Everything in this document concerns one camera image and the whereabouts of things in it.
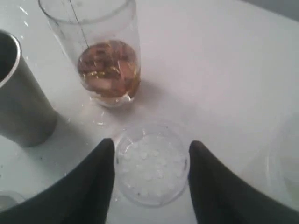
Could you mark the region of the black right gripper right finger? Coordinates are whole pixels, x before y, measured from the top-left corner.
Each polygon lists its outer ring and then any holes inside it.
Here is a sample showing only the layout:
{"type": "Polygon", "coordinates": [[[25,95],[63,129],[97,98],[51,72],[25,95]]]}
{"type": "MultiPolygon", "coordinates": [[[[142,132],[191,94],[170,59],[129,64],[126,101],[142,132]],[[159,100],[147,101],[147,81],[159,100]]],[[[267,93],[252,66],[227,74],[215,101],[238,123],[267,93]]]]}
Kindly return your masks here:
{"type": "Polygon", "coordinates": [[[201,142],[189,147],[188,175],[199,224],[297,224],[299,213],[268,197],[228,169],[201,142]]]}

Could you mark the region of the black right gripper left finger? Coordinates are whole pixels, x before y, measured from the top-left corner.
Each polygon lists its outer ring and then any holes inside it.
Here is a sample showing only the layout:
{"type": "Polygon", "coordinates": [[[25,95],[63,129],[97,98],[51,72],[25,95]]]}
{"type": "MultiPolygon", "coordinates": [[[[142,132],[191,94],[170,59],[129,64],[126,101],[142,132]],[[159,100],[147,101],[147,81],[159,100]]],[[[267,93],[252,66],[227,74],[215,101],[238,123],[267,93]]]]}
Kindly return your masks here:
{"type": "Polygon", "coordinates": [[[2,224],[104,224],[114,186],[114,143],[103,139],[61,180],[0,214],[2,224]]]}

